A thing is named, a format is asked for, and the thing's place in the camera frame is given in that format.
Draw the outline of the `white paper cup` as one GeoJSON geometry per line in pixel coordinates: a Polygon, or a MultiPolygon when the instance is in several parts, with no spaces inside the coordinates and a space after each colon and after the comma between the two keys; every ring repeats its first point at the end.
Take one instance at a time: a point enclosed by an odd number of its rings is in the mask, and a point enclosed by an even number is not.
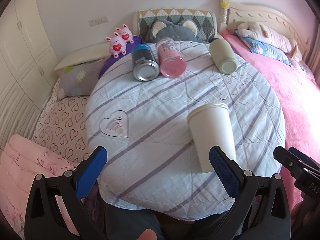
{"type": "Polygon", "coordinates": [[[189,113],[187,122],[203,173],[214,170],[209,161],[209,152],[214,146],[219,146],[229,159],[236,160],[229,108],[225,103],[208,103],[197,107],[189,113]]]}

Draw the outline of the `pale green cup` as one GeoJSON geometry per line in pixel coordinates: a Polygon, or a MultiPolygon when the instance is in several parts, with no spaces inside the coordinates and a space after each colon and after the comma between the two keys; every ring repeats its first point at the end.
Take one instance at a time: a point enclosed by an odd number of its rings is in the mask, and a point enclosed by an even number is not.
{"type": "Polygon", "coordinates": [[[230,44],[224,39],[215,39],[209,46],[213,62],[222,74],[232,74],[237,69],[236,56],[230,44]]]}

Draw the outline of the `pink fleece blanket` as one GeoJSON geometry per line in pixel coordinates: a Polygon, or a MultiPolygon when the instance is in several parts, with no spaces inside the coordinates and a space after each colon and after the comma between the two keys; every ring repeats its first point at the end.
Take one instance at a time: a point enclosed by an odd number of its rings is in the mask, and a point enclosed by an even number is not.
{"type": "Polygon", "coordinates": [[[222,32],[222,37],[262,74],[276,93],[285,118],[285,148],[292,146],[319,161],[319,87],[314,77],[270,57],[252,54],[230,31],[222,32]]]}

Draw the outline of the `pink floral quilt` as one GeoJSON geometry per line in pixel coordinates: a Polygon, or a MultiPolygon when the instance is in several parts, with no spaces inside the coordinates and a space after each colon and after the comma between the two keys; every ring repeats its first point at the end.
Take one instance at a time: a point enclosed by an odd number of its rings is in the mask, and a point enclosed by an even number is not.
{"type": "Polygon", "coordinates": [[[1,153],[1,211],[21,239],[35,176],[58,177],[78,165],[25,137],[11,136],[1,153]]]}

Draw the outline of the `heart patterned sheet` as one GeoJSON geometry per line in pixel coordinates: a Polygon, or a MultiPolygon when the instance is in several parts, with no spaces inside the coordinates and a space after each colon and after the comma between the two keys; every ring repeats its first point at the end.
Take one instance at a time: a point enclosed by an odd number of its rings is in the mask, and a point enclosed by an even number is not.
{"type": "Polygon", "coordinates": [[[79,163],[90,153],[87,149],[85,107],[87,96],[58,99],[57,81],[52,96],[37,121],[31,140],[68,161],[79,163]]]}

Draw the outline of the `blue cartoon pillow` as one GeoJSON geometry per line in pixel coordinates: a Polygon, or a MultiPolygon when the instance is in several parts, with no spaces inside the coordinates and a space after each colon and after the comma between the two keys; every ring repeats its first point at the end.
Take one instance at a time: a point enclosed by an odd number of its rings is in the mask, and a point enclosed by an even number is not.
{"type": "Polygon", "coordinates": [[[286,54],[280,49],[249,37],[243,37],[239,34],[238,30],[235,30],[234,32],[240,38],[240,40],[242,40],[242,42],[244,42],[244,44],[249,48],[251,53],[276,59],[288,66],[291,65],[291,62],[289,61],[286,54]]]}

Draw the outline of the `striped white quilt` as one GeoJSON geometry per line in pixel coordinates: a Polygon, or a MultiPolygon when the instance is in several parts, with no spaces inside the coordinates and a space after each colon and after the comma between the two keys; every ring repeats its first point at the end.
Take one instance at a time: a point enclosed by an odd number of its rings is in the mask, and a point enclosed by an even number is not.
{"type": "Polygon", "coordinates": [[[236,57],[233,74],[223,75],[208,44],[177,45],[187,62],[178,78],[139,82],[131,55],[105,72],[86,106],[87,142],[108,153],[98,178],[107,204],[195,221],[228,210],[234,200],[214,172],[201,172],[188,114],[206,103],[225,103],[236,162],[263,177],[280,171],[273,150],[285,144],[285,121],[274,90],[243,58],[236,57]]]}

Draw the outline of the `white dog plush toy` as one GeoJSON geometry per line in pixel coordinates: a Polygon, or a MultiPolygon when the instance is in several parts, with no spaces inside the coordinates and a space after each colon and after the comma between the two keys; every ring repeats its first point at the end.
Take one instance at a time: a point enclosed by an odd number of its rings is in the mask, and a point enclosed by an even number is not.
{"type": "Polygon", "coordinates": [[[300,62],[303,57],[294,38],[287,38],[262,22],[244,22],[238,25],[240,36],[272,45],[284,53],[288,53],[292,59],[300,62]]]}

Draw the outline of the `grey flower pillow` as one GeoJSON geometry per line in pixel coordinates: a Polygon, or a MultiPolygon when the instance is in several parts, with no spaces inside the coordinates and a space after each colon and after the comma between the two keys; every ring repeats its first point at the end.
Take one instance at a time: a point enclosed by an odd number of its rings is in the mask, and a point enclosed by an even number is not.
{"type": "Polygon", "coordinates": [[[60,77],[58,100],[68,96],[89,96],[98,82],[104,62],[100,59],[66,67],[60,77]]]}

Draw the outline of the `cream wooden headboard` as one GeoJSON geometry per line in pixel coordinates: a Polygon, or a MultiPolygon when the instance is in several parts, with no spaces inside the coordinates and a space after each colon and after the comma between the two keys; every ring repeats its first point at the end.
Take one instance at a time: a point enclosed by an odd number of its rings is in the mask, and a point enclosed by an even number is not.
{"type": "Polygon", "coordinates": [[[294,38],[298,43],[303,61],[308,61],[311,41],[305,39],[296,24],[287,16],[263,5],[240,4],[231,0],[220,0],[220,16],[217,23],[219,33],[225,30],[233,31],[240,23],[258,21],[273,28],[278,33],[294,38]]]}

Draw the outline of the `white wardrobe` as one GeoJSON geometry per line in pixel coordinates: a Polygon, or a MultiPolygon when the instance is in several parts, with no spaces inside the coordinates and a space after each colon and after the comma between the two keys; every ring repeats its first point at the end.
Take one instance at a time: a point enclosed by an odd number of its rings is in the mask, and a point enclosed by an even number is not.
{"type": "Polygon", "coordinates": [[[1,150],[14,134],[33,135],[58,64],[36,0],[11,0],[1,14],[1,150]]]}

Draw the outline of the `grey cat plush pillow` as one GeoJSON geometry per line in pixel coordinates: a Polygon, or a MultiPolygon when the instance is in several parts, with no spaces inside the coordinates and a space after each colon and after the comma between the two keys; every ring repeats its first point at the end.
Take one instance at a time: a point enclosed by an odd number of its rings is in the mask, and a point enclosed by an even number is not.
{"type": "Polygon", "coordinates": [[[201,41],[198,27],[192,20],[182,20],[178,24],[167,20],[156,21],[150,31],[150,42],[157,43],[163,38],[174,41],[201,41]]]}

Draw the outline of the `blue metal can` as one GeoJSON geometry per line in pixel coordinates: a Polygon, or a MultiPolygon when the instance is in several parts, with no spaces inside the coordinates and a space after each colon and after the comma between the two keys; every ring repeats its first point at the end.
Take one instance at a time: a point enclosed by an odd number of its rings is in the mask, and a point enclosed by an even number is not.
{"type": "Polygon", "coordinates": [[[147,44],[138,44],[131,51],[133,75],[138,81],[151,81],[160,72],[152,49],[147,44]]]}

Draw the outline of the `purple cloth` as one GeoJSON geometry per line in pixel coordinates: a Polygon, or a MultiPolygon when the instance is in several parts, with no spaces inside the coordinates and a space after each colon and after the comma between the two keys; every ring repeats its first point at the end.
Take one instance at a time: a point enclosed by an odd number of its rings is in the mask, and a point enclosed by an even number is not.
{"type": "Polygon", "coordinates": [[[131,51],[133,50],[133,48],[135,46],[137,46],[138,44],[141,44],[142,39],[139,36],[133,36],[133,44],[128,43],[126,45],[126,54],[125,55],[119,55],[118,58],[114,58],[114,56],[110,56],[104,63],[102,69],[100,70],[98,79],[100,79],[104,73],[112,66],[114,65],[117,61],[119,61],[120,59],[122,59],[124,56],[129,55],[131,53],[131,51]]]}

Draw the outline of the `white wall switch panel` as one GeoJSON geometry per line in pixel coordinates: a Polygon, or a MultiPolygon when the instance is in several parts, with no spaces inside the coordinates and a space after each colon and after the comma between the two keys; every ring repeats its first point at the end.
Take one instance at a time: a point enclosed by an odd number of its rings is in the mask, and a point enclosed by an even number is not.
{"type": "Polygon", "coordinates": [[[108,22],[107,16],[103,16],[103,17],[100,17],[100,18],[89,20],[88,23],[89,23],[90,27],[94,27],[96,25],[104,24],[104,23],[107,23],[107,22],[108,22]]]}

